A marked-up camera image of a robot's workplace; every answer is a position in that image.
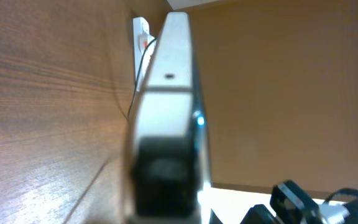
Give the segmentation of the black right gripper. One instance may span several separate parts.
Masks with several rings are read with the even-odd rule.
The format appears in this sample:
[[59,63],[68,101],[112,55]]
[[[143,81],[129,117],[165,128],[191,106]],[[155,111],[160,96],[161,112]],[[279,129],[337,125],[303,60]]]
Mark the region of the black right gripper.
[[[346,207],[350,215],[345,224],[358,224],[357,189],[338,189],[327,196],[323,203]],[[324,224],[319,205],[294,181],[286,180],[273,186],[270,197],[272,212],[265,205],[254,205],[241,218],[240,224]]]

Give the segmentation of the white power strip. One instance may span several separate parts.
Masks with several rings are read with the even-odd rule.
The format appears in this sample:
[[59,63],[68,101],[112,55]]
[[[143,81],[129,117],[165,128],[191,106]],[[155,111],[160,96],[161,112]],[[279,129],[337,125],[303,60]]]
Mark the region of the white power strip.
[[134,70],[135,90],[140,91],[145,78],[156,43],[150,33],[150,26],[144,17],[135,17],[132,20],[134,33]]

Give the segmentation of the black samsung smartphone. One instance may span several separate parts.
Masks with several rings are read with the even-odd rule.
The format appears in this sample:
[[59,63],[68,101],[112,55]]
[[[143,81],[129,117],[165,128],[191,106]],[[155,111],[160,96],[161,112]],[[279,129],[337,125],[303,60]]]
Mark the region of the black samsung smartphone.
[[127,113],[124,223],[211,223],[208,127],[189,15],[169,12]]

